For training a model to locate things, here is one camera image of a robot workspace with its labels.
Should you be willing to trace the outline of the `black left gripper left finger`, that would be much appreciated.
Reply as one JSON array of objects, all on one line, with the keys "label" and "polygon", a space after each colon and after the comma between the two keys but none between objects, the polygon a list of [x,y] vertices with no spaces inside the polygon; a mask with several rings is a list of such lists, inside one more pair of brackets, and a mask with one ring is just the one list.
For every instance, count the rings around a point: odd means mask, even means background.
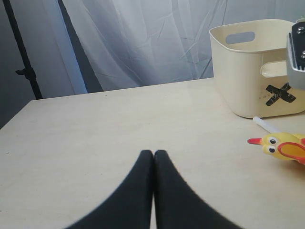
[{"label": "black left gripper left finger", "polygon": [[148,229],[153,200],[153,153],[140,152],[116,190],[69,229]]}]

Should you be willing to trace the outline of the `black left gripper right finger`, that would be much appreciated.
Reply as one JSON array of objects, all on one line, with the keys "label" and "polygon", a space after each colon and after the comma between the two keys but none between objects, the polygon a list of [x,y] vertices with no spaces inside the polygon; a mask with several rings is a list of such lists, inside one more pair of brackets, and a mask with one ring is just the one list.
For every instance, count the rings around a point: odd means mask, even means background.
[{"label": "black left gripper right finger", "polygon": [[191,189],[165,150],[154,153],[154,204],[158,229],[240,228]]}]

